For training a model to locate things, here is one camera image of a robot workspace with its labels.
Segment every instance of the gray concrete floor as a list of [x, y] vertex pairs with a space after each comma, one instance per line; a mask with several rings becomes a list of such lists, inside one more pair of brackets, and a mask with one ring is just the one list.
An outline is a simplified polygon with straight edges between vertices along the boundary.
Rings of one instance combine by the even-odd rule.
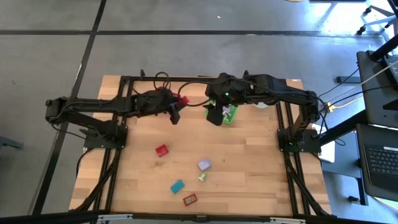
[[[0, 29], [91, 29], [99, 4], [98, 0], [1, 1]], [[95, 40], [79, 96], [96, 97], [103, 75], [138, 75], [140, 69], [149, 75], [163, 70], [171, 76], [217, 76], [221, 72], [241, 76], [249, 70], [300, 78], [306, 89], [323, 93], [336, 85], [335, 77], [356, 69], [357, 51], [375, 50], [384, 43], [381, 37], [332, 37], [353, 34], [364, 21], [377, 18], [363, 17], [366, 7], [363, 2], [109, 0], [99, 26], [102, 30], [320, 30], [331, 37], [101, 36]], [[380, 27], [368, 30], [377, 32]], [[55, 136], [44, 120], [44, 102], [69, 95], [87, 39], [0, 36], [0, 135], [25, 143], [20, 151], [0, 150], [0, 217], [28, 211]], [[349, 88], [342, 86], [325, 99]], [[361, 108], [363, 102], [358, 101], [337, 110], [329, 115], [329, 126]], [[80, 139], [66, 137], [45, 213], [67, 211], [82, 145]], [[324, 175], [338, 217], [398, 222], [392, 210], [371, 198], [368, 207], [345, 200], [358, 195], [354, 179]]]

